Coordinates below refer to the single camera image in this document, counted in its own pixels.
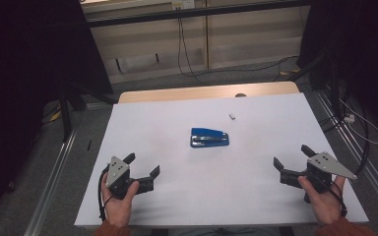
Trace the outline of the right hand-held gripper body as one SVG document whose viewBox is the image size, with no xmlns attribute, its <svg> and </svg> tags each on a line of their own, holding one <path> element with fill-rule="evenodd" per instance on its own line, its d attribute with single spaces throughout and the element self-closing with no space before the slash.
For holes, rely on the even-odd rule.
<svg viewBox="0 0 378 236">
<path fill-rule="evenodd" d="M 356 180 L 357 176 L 327 152 L 316 153 L 307 159 L 305 176 L 318 193 L 331 189 L 332 175 Z"/>
</svg>

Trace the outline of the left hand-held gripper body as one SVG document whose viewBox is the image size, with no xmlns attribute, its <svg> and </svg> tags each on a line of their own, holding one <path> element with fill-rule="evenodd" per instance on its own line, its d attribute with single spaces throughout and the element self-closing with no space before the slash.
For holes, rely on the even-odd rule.
<svg viewBox="0 0 378 236">
<path fill-rule="evenodd" d="M 133 182 L 134 179 L 130 177 L 130 164 L 112 156 L 108 166 L 106 188 L 116 199 L 123 200 Z"/>
</svg>

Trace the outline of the blue stapler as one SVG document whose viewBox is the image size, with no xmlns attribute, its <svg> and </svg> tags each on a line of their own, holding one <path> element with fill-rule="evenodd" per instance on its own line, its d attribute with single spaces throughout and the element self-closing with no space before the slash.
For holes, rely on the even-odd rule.
<svg viewBox="0 0 378 236">
<path fill-rule="evenodd" d="M 223 131 L 207 128 L 192 128 L 190 146 L 192 148 L 212 148 L 229 145 L 229 135 Z"/>
</svg>

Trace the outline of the person's left hand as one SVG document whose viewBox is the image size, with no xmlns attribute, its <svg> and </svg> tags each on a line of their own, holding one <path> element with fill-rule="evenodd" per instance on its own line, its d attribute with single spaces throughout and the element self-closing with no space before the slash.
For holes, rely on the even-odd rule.
<svg viewBox="0 0 378 236">
<path fill-rule="evenodd" d="M 106 187 L 107 174 L 104 174 L 101 181 L 102 200 L 105 208 L 107 221 L 116 227 L 126 227 L 129 224 L 132 201 L 135 197 L 139 183 L 133 182 L 123 200 L 115 199 L 110 190 Z"/>
</svg>

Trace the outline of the person's right hand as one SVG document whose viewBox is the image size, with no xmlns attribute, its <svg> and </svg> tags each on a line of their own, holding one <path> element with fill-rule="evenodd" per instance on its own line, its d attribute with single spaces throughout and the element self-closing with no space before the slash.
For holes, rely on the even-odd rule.
<svg viewBox="0 0 378 236">
<path fill-rule="evenodd" d="M 319 194 L 304 176 L 300 176 L 298 182 L 308 195 L 314 215 L 320 224 L 332 224 L 341 218 L 341 203 L 336 197 L 330 192 Z"/>
</svg>

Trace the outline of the white table mat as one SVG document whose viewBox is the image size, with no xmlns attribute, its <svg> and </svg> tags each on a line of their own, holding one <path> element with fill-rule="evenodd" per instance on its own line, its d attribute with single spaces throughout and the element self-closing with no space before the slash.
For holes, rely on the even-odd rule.
<svg viewBox="0 0 378 236">
<path fill-rule="evenodd" d="M 193 148 L 192 128 L 223 131 L 229 145 Z M 314 223 L 303 191 L 282 184 L 273 165 L 276 157 L 287 169 L 304 170 L 302 145 L 331 149 L 301 93 L 116 104 L 75 223 L 100 225 L 100 172 L 112 156 L 132 152 L 132 177 L 160 168 L 154 189 L 133 201 L 133 226 Z"/>
</svg>

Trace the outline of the black metal stand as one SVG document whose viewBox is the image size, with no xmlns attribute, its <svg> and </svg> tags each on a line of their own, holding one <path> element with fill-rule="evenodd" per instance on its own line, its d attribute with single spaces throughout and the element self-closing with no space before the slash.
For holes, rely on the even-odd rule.
<svg viewBox="0 0 378 236">
<path fill-rule="evenodd" d="M 329 90 L 334 116 L 343 119 L 344 115 L 340 106 L 339 67 L 335 56 L 327 49 L 322 50 L 314 60 L 289 77 L 288 80 L 296 82 L 305 75 L 308 76 L 312 89 L 327 88 Z"/>
<path fill-rule="evenodd" d="M 73 133 L 69 106 L 72 106 L 74 111 L 85 110 L 87 105 L 82 98 L 83 94 L 90 95 L 91 97 L 94 97 L 109 105 L 113 105 L 118 102 L 118 100 L 109 97 L 107 94 L 96 92 L 78 83 L 62 83 L 59 86 L 59 104 L 64 129 L 64 143 L 67 142 L 68 138 Z"/>
</svg>

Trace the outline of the black curtain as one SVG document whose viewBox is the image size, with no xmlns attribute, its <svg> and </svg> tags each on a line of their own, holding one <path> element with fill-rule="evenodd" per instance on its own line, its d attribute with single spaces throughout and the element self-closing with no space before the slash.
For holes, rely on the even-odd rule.
<svg viewBox="0 0 378 236">
<path fill-rule="evenodd" d="M 378 118 L 378 0 L 312 0 L 296 65 L 322 54 Z"/>
<path fill-rule="evenodd" d="M 0 0 L 0 198 L 40 129 L 43 106 L 112 87 L 83 0 Z"/>
</svg>

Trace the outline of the beige wooden cabinet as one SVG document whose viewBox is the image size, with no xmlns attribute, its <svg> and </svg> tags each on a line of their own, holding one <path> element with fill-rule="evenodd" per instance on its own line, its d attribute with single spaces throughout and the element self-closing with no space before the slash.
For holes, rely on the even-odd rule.
<svg viewBox="0 0 378 236">
<path fill-rule="evenodd" d="M 174 12 L 172 0 L 80 0 L 88 21 Z M 195 0 L 195 8 L 270 0 Z M 299 53 L 310 7 L 93 28 L 113 84 L 276 61 Z"/>
</svg>

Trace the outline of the aluminium floor rail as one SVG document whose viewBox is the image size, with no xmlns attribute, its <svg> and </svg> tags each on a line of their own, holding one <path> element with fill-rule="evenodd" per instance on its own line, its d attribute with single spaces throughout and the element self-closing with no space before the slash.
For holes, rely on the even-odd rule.
<svg viewBox="0 0 378 236">
<path fill-rule="evenodd" d="M 53 197 L 58 186 L 61 173 L 64 169 L 65 162 L 69 157 L 71 148 L 76 139 L 78 128 L 75 127 L 65 138 L 62 147 L 57 155 L 55 164 L 50 172 L 45 188 L 39 198 L 39 201 L 33 211 L 30 222 L 24 233 L 24 236 L 39 236 L 45 218 L 47 217 Z"/>
<path fill-rule="evenodd" d="M 363 195 L 362 202 L 378 213 L 378 126 L 365 116 L 364 109 L 347 104 L 340 99 L 340 106 L 356 116 L 353 124 L 346 123 L 334 116 L 331 101 L 323 91 L 315 97 L 327 115 L 330 126 L 323 127 L 330 144 L 342 163 L 357 170 L 358 179 L 351 182 L 357 194 Z"/>
</svg>

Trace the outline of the white wall socket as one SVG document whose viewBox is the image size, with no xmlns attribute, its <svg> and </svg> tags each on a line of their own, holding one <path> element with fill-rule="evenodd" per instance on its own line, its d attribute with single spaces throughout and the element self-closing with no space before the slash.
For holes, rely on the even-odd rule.
<svg viewBox="0 0 378 236">
<path fill-rule="evenodd" d="M 195 8 L 195 0 L 172 0 L 171 6 L 173 10 L 188 10 Z"/>
</svg>

